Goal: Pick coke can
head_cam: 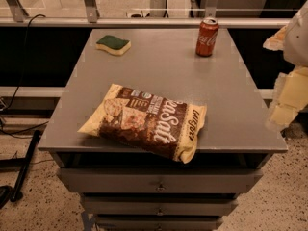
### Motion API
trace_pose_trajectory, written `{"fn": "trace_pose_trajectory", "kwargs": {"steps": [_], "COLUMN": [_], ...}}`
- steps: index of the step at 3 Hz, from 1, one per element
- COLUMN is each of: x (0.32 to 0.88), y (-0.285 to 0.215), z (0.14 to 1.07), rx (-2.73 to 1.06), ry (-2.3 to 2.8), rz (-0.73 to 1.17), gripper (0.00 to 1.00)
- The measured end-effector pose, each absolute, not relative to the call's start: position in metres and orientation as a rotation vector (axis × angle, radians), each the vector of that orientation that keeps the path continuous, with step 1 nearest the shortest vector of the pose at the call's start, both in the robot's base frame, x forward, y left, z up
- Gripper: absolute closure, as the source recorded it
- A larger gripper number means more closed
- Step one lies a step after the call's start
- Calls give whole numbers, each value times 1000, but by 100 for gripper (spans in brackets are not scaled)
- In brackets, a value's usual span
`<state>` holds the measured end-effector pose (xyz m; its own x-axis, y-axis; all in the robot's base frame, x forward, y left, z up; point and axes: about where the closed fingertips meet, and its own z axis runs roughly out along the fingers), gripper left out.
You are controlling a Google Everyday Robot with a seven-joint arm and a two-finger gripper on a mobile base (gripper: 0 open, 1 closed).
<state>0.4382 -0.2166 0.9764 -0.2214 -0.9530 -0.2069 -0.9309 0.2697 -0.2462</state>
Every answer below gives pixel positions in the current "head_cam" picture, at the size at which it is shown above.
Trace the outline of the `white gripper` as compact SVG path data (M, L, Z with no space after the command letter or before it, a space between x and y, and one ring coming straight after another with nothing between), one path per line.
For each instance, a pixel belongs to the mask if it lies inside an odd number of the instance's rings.
M271 51L284 50L284 59L296 66L275 81L266 126L275 132L287 128L308 105L308 1L291 19L263 44Z

